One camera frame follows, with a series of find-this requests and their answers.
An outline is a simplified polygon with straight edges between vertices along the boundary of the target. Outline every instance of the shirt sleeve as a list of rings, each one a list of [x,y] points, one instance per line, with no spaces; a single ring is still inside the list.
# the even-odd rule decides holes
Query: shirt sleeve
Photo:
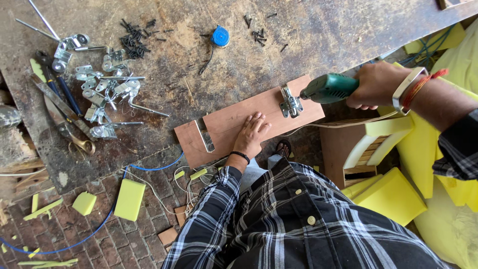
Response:
[[[438,146],[444,157],[433,164],[434,174],[478,179],[478,109],[441,133]]]
[[[217,254],[228,239],[227,226],[239,200],[242,173],[222,168],[200,193],[162,268],[206,268],[218,263]]]

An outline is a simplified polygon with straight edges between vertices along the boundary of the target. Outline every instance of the screw pile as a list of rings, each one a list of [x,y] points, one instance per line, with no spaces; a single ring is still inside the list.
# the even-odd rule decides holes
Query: screw pile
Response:
[[[131,59],[136,59],[136,58],[143,58],[145,52],[151,52],[151,50],[147,49],[146,46],[141,42],[141,39],[148,38],[148,36],[151,36],[153,33],[157,33],[159,31],[155,32],[148,32],[143,29],[143,31],[147,35],[143,35],[141,33],[141,29],[139,25],[132,26],[130,22],[126,23],[124,19],[121,19],[123,22],[120,22],[121,26],[123,26],[126,31],[128,31],[129,34],[120,37],[119,39],[123,43],[124,49],[128,53],[129,57]],[[147,23],[146,28],[152,27],[156,24],[156,19],[150,21]]]
[[[252,36],[255,39],[255,42],[258,42],[261,46],[266,46],[263,42],[267,41],[267,38],[264,38],[264,28],[259,31],[252,31]]]

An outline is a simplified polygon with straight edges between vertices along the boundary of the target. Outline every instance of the scissors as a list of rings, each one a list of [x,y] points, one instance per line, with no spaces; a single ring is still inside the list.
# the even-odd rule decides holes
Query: scissors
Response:
[[[96,150],[95,143],[90,140],[81,141],[71,132],[71,124],[66,121],[63,114],[57,109],[50,98],[44,96],[46,108],[60,131],[61,135],[65,137],[70,143],[68,144],[68,151],[73,159],[77,161],[85,160],[85,154],[91,156]]]

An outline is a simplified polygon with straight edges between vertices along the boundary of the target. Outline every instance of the tape measure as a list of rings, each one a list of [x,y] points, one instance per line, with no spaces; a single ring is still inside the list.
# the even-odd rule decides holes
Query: tape measure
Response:
[[[225,47],[229,44],[229,32],[224,27],[218,25],[212,34],[211,41],[218,47]]]

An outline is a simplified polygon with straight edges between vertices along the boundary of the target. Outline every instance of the workbench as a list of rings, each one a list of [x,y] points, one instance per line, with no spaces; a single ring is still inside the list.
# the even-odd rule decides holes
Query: workbench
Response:
[[[157,19],[144,40],[152,50],[136,60],[132,71],[145,76],[135,102],[170,114],[169,118],[125,106],[107,110],[113,121],[144,121],[124,126],[118,139],[96,141],[96,153],[76,162],[45,108],[43,94],[25,71],[37,49],[54,53],[56,42],[21,25],[19,18],[48,31],[27,0],[5,1],[0,14],[0,69],[21,112],[25,126],[62,194],[89,181],[151,156],[178,142],[173,128],[282,85],[304,74],[312,78],[342,72],[478,13],[478,1],[441,11],[435,0],[36,0],[38,9],[60,37],[87,34],[90,45],[121,49],[124,18],[142,28]],[[277,13],[277,16],[266,18]],[[248,29],[244,15],[252,18]],[[217,25],[231,36],[229,45],[215,49],[209,67],[211,34]],[[255,43],[254,30],[264,28],[265,47]],[[285,44],[288,47],[281,52]],[[83,112],[90,101],[82,97],[75,67],[91,64],[102,71],[105,52],[73,52],[64,73]]]

